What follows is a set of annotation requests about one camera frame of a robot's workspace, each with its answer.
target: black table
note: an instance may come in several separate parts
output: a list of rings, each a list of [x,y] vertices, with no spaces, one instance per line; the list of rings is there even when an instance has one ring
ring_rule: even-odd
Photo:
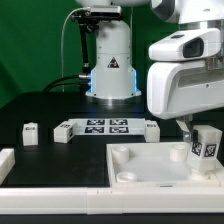
[[[200,123],[222,126],[222,110],[200,114]],[[159,122],[162,140],[181,140],[175,120],[153,118],[142,100],[108,107],[87,102],[78,93],[27,93],[0,110],[0,149],[15,148],[16,165],[1,187],[109,187],[106,144],[142,143],[136,136],[75,136],[54,143],[53,129],[72,118],[146,118]],[[23,146],[24,123],[37,122],[38,146]],[[1,223],[223,223],[223,214],[2,215]]]

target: green backdrop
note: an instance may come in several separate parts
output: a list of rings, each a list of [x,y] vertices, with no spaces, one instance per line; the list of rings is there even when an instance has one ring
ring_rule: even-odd
[[[61,77],[61,31],[65,18],[80,7],[74,0],[1,0],[0,3],[0,107],[24,92],[41,91]],[[129,23],[131,10],[124,9]],[[149,6],[134,8],[133,67],[138,87],[145,89],[152,64],[148,47],[177,30],[177,25],[160,21]],[[95,63],[95,38],[88,36],[90,62]],[[67,24],[65,32],[65,75],[81,72],[78,25]],[[78,91],[69,88],[66,91]]]

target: cable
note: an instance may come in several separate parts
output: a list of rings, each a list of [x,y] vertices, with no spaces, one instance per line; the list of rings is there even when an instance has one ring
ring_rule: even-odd
[[[54,84],[51,87],[49,87],[45,92],[50,92],[51,89],[58,87],[58,86],[69,86],[69,85],[80,85],[79,82],[70,82],[70,83],[59,83],[59,84]]]
[[[57,80],[51,82],[49,85],[47,85],[47,86],[42,90],[42,92],[47,92],[47,90],[48,90],[49,88],[51,88],[51,86],[53,86],[53,85],[55,85],[55,84],[57,84],[57,83],[59,83],[59,82],[63,82],[63,81],[65,81],[65,80],[69,80],[69,79],[79,79],[79,76],[78,76],[78,75],[70,75],[70,76],[66,76],[66,77],[62,77],[62,78],[60,78],[60,79],[57,79]]]
[[[68,14],[68,16],[66,17],[64,21],[62,33],[61,33],[61,77],[62,78],[64,78],[64,35],[65,35],[65,28],[66,28],[67,22],[73,13],[83,11],[83,10],[89,10],[89,9],[90,7],[74,9]]]
[[[134,12],[134,8],[131,7],[131,17],[130,17],[131,46],[132,46],[132,32],[133,32],[133,12]],[[130,54],[130,62],[131,62],[131,64],[132,64],[132,50],[131,50],[131,54]]]

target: white block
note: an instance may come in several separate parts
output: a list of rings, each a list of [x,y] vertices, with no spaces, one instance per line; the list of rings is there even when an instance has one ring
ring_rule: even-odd
[[[0,152],[0,184],[15,165],[14,149],[2,149]]]
[[[184,162],[187,159],[188,147],[184,144],[173,145],[170,149],[170,160]]]
[[[23,126],[23,145],[38,145],[38,124],[29,123]]]
[[[64,121],[54,129],[54,142],[68,143],[75,135],[77,124]]]
[[[127,163],[129,161],[129,148],[118,146],[112,150],[113,161],[117,164]]]
[[[198,141],[192,143],[188,164],[200,172],[214,170],[222,131],[209,125],[196,125],[193,129],[198,131]]]
[[[145,141],[160,142],[160,128],[156,121],[145,122]]]

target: white platform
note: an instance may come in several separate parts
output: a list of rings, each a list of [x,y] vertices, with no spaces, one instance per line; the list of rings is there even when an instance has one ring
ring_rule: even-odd
[[[107,159],[109,161],[111,187],[2,188],[0,189],[0,214],[224,212],[224,171],[222,165],[217,162],[217,168],[211,173],[211,178],[206,181],[199,181],[198,183],[201,186],[194,186],[192,183],[194,181],[188,179],[189,169],[187,166],[176,164],[172,169],[168,169],[168,164],[173,164],[167,158],[168,146],[173,144],[177,143],[125,145],[131,149],[129,162],[134,158],[133,164],[141,167],[138,170],[135,169],[137,182],[124,183],[116,183],[115,174],[126,171],[126,169],[134,172],[134,170],[130,170],[134,169],[134,166],[127,166],[129,163],[127,162],[126,165],[123,164],[124,166],[121,164],[114,166],[114,172],[111,172],[113,168],[113,163],[110,164],[110,160],[113,159],[111,149],[118,145],[108,145]],[[149,150],[151,146],[154,149],[158,148],[158,150]],[[147,158],[151,156],[156,162]],[[159,160],[167,163],[164,164],[163,169],[166,175],[160,176],[161,170],[158,171],[157,168],[154,168],[154,170],[148,170],[147,168],[152,167],[153,164],[157,167]]]

